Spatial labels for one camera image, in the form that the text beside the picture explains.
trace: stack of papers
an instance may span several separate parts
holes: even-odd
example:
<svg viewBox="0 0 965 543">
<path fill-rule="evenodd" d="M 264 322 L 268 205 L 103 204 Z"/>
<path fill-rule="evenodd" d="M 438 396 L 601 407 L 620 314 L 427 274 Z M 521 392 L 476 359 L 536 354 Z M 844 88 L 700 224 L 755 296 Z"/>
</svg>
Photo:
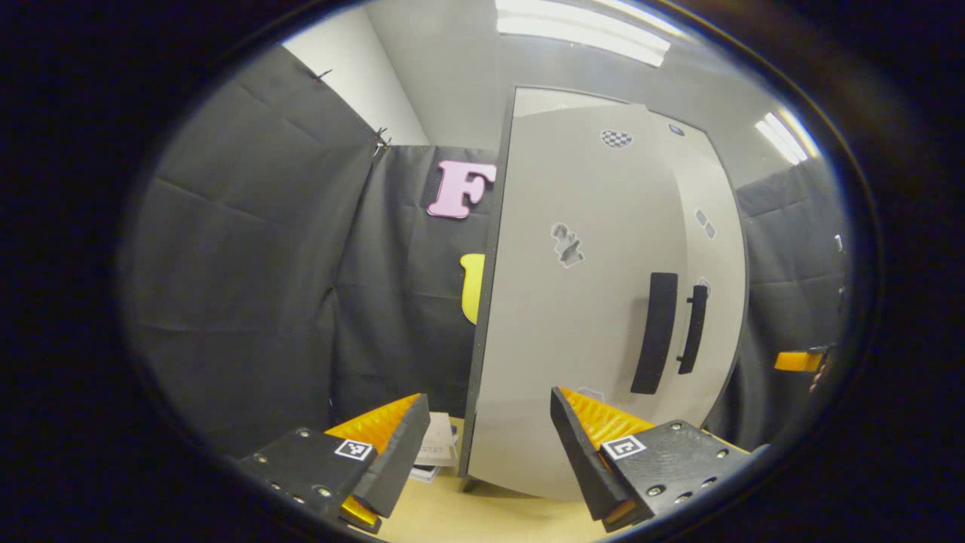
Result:
<svg viewBox="0 0 965 543">
<path fill-rule="evenodd" d="M 455 466 L 458 460 L 455 443 L 459 436 L 455 433 L 455 426 L 449 423 L 448 413 L 428 415 L 428 429 L 409 477 L 432 482 L 439 470 Z"/>
</svg>

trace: fluorescent light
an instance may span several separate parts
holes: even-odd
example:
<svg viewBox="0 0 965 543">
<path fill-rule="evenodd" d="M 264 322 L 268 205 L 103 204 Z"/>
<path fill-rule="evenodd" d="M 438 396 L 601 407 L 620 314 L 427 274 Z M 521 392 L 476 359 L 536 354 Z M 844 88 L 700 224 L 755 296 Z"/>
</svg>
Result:
<svg viewBox="0 0 965 543">
<path fill-rule="evenodd" d="M 788 125 L 790 125 L 790 129 L 794 131 L 797 139 L 799 139 L 801 144 L 804 145 L 804 149 L 808 152 L 808 155 L 817 158 L 817 156 L 820 155 L 820 152 L 817 150 L 817 144 L 814 143 L 811 135 L 801 125 L 801 122 L 797 120 L 797 117 L 795 117 L 794 114 L 788 111 L 785 107 L 782 107 L 780 110 L 778 110 L 778 115 L 780 115 L 781 118 L 784 119 Z"/>
<path fill-rule="evenodd" d="M 686 34 L 681 32 L 680 29 L 675 27 L 673 24 L 663 20 L 660 17 L 648 14 L 647 12 L 644 12 L 642 10 L 638 10 L 633 6 L 624 4 L 623 2 L 619 2 L 618 0 L 593 0 L 593 1 L 596 2 L 597 4 L 603 4 L 608 8 L 613 8 L 614 10 L 617 10 L 619 12 L 623 12 L 625 14 L 637 17 L 638 19 L 656 28 L 659 28 L 660 30 L 663 30 L 664 32 L 666 32 L 667 34 L 670 34 L 671 36 L 675 36 L 677 38 L 686 38 Z"/>
<path fill-rule="evenodd" d="M 496 0 L 500 34 L 582 43 L 659 67 L 670 43 L 632 24 L 544 0 Z"/>
<path fill-rule="evenodd" d="M 801 159 L 794 154 L 794 151 L 787 146 L 787 142 L 778 135 L 778 133 L 767 123 L 759 121 L 754 125 L 756 129 L 760 131 L 761 134 L 767 138 L 767 141 L 771 142 L 771 145 L 778 150 L 784 158 L 791 164 L 797 165 L 801 162 Z"/>
<path fill-rule="evenodd" d="M 785 141 L 787 147 L 794 153 L 798 160 L 808 159 L 808 156 L 804 154 L 804 149 L 801 149 L 801 144 L 794 139 L 794 136 L 790 135 L 787 128 L 781 124 L 781 121 L 778 121 L 778 118 L 775 117 L 773 113 L 764 115 L 764 122 L 781 136 L 781 139 Z"/>
<path fill-rule="evenodd" d="M 663 64 L 663 57 L 652 49 L 640 47 L 634 43 L 617 40 L 601 32 L 589 28 L 569 25 L 553 20 L 536 19 L 530 17 L 505 17 L 496 22 L 500 34 L 519 34 L 552 38 L 565 42 L 576 42 L 632 58 L 634 60 L 659 68 Z"/>
</svg>

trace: wooden table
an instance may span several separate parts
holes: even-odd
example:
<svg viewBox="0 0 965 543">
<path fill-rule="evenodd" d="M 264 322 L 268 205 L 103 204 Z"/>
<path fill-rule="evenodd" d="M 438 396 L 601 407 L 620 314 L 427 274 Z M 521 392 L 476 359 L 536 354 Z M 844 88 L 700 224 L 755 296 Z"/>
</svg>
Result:
<svg viewBox="0 0 965 543">
<path fill-rule="evenodd" d="M 462 419 L 450 417 L 462 441 Z M 540 543 L 594 541 L 606 535 L 581 501 L 554 501 L 481 481 L 461 489 L 455 468 L 443 468 L 431 483 L 408 479 L 392 516 L 378 537 L 392 543 L 426 541 Z"/>
</svg>

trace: door handle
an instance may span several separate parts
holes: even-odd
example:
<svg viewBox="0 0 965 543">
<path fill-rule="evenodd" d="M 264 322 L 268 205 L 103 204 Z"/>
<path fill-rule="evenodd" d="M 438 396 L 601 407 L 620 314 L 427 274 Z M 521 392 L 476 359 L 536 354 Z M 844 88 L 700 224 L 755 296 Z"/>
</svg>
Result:
<svg viewBox="0 0 965 543">
<path fill-rule="evenodd" d="M 676 358 L 680 360 L 680 369 L 676 371 L 678 374 L 694 371 L 694 362 L 697 361 L 697 351 L 701 347 L 703 336 L 703 318 L 707 313 L 707 287 L 694 285 L 693 298 L 688 298 L 687 302 L 693 303 L 693 308 L 690 311 L 690 328 L 687 329 L 683 356 Z"/>
<path fill-rule="evenodd" d="M 640 360 L 633 376 L 630 391 L 637 394 L 653 394 L 660 385 L 670 339 L 674 335 L 676 314 L 676 273 L 655 271 L 650 274 L 650 299 L 647 304 L 647 325 L 644 327 L 644 343 L 640 347 Z"/>
</svg>

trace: sticker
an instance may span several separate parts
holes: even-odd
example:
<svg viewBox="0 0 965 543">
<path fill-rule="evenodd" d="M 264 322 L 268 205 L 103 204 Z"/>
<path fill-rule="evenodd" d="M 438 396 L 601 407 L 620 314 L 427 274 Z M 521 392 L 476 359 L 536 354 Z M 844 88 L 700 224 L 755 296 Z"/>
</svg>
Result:
<svg viewBox="0 0 965 543">
<path fill-rule="evenodd" d="M 710 298 L 710 281 L 707 281 L 707 278 L 702 276 L 700 280 L 697 281 L 697 284 L 707 287 L 707 297 Z"/>
<path fill-rule="evenodd" d="M 369 456 L 370 450 L 372 450 L 372 446 L 368 443 L 345 440 L 339 445 L 339 448 L 335 449 L 335 454 L 352 460 L 365 460 Z"/>
<path fill-rule="evenodd" d="M 627 436 L 618 440 L 613 440 L 603 444 L 603 448 L 610 454 L 613 460 L 626 458 L 631 454 L 636 454 L 642 450 L 647 450 L 643 443 L 637 441 L 633 436 Z"/>
<path fill-rule="evenodd" d="M 432 216 L 466 218 L 469 207 L 463 203 L 463 197 L 478 204 L 483 199 L 485 184 L 496 181 L 496 166 L 492 164 L 443 160 L 439 168 L 442 170 L 439 191 L 435 201 L 426 207 L 426 213 Z"/>
<path fill-rule="evenodd" d="M 580 386 L 579 388 L 577 388 L 576 393 L 583 394 L 584 396 L 590 397 L 594 400 L 599 400 L 601 402 L 606 401 L 603 399 L 603 392 L 597 392 L 596 390 L 593 390 L 592 388 L 586 388 L 585 386 Z"/>
<path fill-rule="evenodd" d="M 576 232 L 571 231 L 565 224 L 557 222 L 550 228 L 549 235 L 556 240 L 554 250 L 564 268 L 583 262 L 583 253 L 579 250 L 580 239 L 576 237 Z"/>
<path fill-rule="evenodd" d="M 604 130 L 600 133 L 603 143 L 614 149 L 623 149 L 633 142 L 633 134 L 618 130 Z"/>
</svg>

